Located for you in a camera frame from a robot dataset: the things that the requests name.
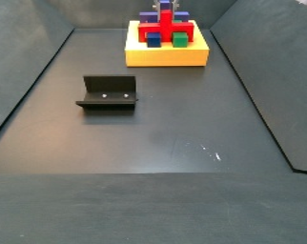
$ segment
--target black metal bracket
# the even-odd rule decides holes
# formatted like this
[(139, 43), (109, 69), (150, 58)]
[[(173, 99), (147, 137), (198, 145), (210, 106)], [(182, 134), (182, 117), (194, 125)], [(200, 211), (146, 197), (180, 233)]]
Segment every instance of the black metal bracket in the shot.
[(83, 109), (134, 109), (134, 75), (85, 75), (86, 95), (75, 105)]

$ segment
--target yellow base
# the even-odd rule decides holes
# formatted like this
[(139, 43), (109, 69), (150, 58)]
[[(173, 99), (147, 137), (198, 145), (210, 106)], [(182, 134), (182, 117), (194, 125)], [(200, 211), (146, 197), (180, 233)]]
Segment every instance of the yellow base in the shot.
[(138, 21), (129, 21), (125, 63), (129, 67), (158, 66), (205, 66), (209, 58), (209, 46), (193, 20), (193, 42), (186, 48), (173, 48), (172, 43), (161, 43), (161, 48), (147, 48), (146, 43), (138, 42)]

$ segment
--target red cross-shaped block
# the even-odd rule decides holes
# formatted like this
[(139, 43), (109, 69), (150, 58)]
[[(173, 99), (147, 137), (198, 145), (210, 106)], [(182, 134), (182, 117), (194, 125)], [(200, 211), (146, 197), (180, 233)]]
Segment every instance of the red cross-shaped block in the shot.
[(193, 42), (193, 28), (190, 22), (173, 23), (172, 11), (162, 10), (158, 23), (138, 24), (138, 42), (146, 42), (146, 33), (149, 32), (159, 32), (161, 42), (172, 42), (173, 32), (186, 32), (188, 41)]

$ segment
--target green block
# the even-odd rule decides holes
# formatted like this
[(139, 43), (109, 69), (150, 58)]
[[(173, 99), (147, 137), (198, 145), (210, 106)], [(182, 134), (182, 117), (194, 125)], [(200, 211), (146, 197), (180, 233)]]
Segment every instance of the green block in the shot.
[(185, 32), (173, 32), (173, 47), (174, 48), (188, 47), (188, 34)]

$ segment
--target gray wall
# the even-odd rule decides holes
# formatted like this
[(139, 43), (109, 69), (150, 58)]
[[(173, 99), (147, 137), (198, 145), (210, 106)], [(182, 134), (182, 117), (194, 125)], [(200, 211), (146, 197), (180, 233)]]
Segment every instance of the gray wall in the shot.
[(41, 0), (0, 1), (0, 126), (71, 29)]
[[(151, 10), (153, 0), (45, 0), (65, 15), (77, 28), (126, 28), (139, 11)], [(182, 0), (200, 27), (208, 29), (236, 0)]]
[(307, 6), (238, 0), (210, 30), (293, 167), (307, 171)]

